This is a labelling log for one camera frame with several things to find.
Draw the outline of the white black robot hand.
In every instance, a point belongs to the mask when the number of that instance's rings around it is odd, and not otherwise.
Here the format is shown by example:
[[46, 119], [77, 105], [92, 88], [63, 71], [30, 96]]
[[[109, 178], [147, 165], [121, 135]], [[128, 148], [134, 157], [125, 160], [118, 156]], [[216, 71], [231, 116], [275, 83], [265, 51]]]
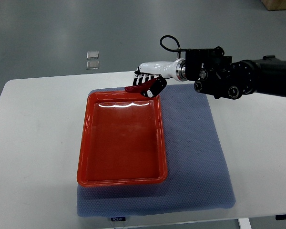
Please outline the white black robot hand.
[[156, 97], [166, 87], [167, 79], [173, 78], [179, 82], [186, 81], [185, 59], [180, 58], [174, 62], [160, 61], [140, 64], [134, 72], [132, 86], [144, 83], [154, 78], [157, 80], [151, 88], [146, 92], [140, 93], [144, 97]]

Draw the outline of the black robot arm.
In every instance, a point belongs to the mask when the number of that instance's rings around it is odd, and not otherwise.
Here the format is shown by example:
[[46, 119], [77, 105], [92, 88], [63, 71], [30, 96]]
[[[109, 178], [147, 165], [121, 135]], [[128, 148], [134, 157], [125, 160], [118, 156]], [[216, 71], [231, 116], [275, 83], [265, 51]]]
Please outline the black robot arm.
[[233, 62], [221, 47], [188, 49], [185, 77], [198, 93], [236, 100], [253, 93], [286, 97], [286, 61], [274, 55]]

